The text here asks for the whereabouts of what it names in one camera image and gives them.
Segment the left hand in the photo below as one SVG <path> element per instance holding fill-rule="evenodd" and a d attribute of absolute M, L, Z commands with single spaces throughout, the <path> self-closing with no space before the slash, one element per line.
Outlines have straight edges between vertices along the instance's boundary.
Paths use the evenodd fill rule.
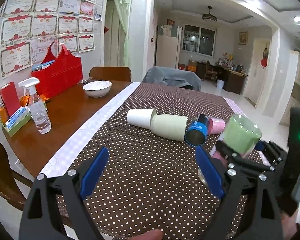
<path fill-rule="evenodd" d="M 162 240 L 162 238 L 163 232 L 160 229 L 154 229 L 141 235 L 134 236 L 129 240 Z"/>

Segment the right hand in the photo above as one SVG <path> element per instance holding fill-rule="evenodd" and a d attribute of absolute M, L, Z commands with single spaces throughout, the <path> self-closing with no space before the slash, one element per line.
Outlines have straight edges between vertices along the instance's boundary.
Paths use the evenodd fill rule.
<path fill-rule="evenodd" d="M 285 212 L 281 212 L 281 223 L 283 229 L 283 239 L 291 239 L 297 232 L 296 218 L 298 215 L 298 210 L 294 212 L 292 216 L 289 216 Z"/>

